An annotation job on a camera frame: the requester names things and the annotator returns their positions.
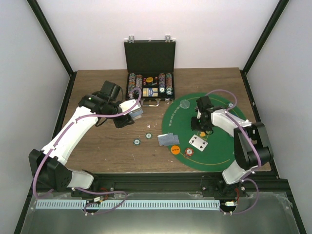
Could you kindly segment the orange big blind button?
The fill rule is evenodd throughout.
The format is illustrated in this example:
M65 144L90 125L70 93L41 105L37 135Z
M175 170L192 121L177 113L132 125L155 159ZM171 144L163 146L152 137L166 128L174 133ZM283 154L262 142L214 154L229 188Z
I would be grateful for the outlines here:
M178 145L173 145L171 148L170 148L170 151L173 155L178 155L180 154L180 147Z

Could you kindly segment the red poker chip stack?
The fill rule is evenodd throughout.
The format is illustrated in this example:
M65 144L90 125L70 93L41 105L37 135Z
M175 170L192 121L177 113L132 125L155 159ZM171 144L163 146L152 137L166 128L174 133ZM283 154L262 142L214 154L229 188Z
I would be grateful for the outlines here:
M194 155L194 150L192 148L187 148L184 152L185 157L190 158Z

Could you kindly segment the four of clubs card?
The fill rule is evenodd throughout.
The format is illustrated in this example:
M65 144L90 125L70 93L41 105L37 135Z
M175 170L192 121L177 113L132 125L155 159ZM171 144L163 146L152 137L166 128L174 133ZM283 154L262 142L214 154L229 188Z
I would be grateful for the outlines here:
M193 135L190 138L189 143L201 152L203 152L205 148L208 146L208 142L203 140L200 136L197 135Z

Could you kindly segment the grey playing card deck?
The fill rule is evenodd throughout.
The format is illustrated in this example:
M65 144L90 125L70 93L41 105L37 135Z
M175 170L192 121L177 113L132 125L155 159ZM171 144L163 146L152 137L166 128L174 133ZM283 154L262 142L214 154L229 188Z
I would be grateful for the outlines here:
M136 110L136 111L132 111L132 112L129 113L130 117L133 120L137 120L137 119L141 118L142 114L143 114L143 110L142 109L139 109L139 110Z

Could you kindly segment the blue poker chip stack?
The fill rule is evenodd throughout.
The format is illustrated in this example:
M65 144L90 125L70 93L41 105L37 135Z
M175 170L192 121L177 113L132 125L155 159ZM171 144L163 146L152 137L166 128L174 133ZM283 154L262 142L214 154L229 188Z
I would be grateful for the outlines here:
M141 140L140 140L139 138L136 138L136 139L134 139L133 144L134 144L135 146L138 146L138 145L141 144Z

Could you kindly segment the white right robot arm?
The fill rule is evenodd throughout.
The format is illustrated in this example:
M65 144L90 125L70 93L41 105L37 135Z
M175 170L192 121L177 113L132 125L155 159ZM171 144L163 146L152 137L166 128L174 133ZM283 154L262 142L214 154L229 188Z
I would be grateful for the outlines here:
M233 107L213 106L208 95L196 100L195 109L197 116L191 118L192 130L212 133L218 127L234 138L234 161L222 172L223 180L216 185L221 196L228 196L234 191L234 184L273 159L266 127L262 122L252 123L231 114Z

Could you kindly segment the clear dealer button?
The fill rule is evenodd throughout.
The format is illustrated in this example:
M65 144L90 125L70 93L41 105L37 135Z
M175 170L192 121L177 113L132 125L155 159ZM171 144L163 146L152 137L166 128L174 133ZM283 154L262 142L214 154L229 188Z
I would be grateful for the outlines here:
M190 101L187 99L181 100L180 104L179 104L180 108L182 108L182 109L188 109L190 107L190 105L191 105Z

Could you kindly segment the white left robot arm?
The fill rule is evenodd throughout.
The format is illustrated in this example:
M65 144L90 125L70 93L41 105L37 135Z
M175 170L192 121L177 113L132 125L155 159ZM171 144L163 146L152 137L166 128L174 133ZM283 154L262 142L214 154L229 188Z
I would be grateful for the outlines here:
M133 111L141 108L142 91L134 88L130 99L117 101L121 87L105 81L99 91L85 95L70 120L61 131L41 150L33 149L29 162L33 174L32 190L36 198L37 183L42 183L51 191L62 192L67 188L83 190L89 197L99 193L100 185L95 177L87 171L71 170L66 167L68 158L74 148L90 128L98 125L100 119L111 119L117 128L134 123Z

